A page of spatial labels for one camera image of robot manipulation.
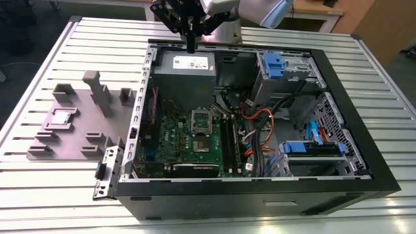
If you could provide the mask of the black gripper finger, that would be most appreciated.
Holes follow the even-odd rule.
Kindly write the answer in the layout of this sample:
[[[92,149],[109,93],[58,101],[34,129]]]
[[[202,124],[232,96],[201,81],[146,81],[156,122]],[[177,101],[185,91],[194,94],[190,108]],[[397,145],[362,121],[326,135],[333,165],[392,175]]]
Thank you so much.
[[[192,20],[192,40],[190,40],[190,53],[197,49],[197,40],[201,36],[208,36],[213,30],[225,21],[225,13],[214,14],[206,20],[194,17]]]
[[[192,30],[189,26],[189,18],[184,14],[180,17],[173,15],[164,15],[165,3],[164,0],[153,0],[149,7],[152,13],[157,19],[164,23],[166,28],[173,34],[180,34],[181,39],[186,43],[186,52],[190,53],[190,40],[192,40]]]

